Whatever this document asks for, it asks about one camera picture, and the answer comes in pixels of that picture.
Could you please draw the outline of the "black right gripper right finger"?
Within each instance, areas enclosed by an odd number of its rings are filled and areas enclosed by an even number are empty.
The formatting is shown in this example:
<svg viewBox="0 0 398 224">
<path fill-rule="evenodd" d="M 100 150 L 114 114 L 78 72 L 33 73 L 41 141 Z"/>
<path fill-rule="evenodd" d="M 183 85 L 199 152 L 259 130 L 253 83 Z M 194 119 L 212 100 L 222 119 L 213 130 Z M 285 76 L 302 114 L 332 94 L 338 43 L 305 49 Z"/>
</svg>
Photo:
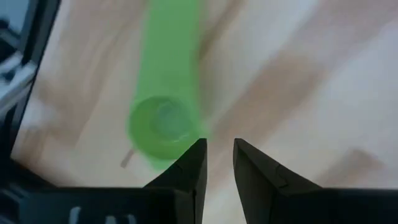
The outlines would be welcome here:
<svg viewBox="0 0 398 224">
<path fill-rule="evenodd" d="M 398 224 L 398 190 L 323 188 L 240 138 L 233 167 L 247 224 Z"/>
</svg>

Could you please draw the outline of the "green measuring cup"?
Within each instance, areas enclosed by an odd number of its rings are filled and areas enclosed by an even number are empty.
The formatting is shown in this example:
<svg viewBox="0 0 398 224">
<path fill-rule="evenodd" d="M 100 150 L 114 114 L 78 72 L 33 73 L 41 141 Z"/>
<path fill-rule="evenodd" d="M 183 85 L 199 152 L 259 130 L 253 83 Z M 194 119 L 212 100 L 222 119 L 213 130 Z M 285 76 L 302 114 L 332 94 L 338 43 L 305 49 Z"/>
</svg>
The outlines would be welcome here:
<svg viewBox="0 0 398 224">
<path fill-rule="evenodd" d="M 199 48 L 203 0 L 148 0 L 127 133 L 156 169 L 203 136 Z"/>
</svg>

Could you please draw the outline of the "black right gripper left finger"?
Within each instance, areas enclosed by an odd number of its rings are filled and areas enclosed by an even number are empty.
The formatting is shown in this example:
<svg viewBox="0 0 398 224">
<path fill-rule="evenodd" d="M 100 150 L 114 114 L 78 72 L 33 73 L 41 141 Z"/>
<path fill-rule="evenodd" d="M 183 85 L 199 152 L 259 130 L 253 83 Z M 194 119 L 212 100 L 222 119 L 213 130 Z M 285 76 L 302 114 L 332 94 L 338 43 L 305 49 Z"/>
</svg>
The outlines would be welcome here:
<svg viewBox="0 0 398 224">
<path fill-rule="evenodd" d="M 56 187 L 0 159 L 0 224 L 201 224 L 207 142 L 143 187 Z"/>
</svg>

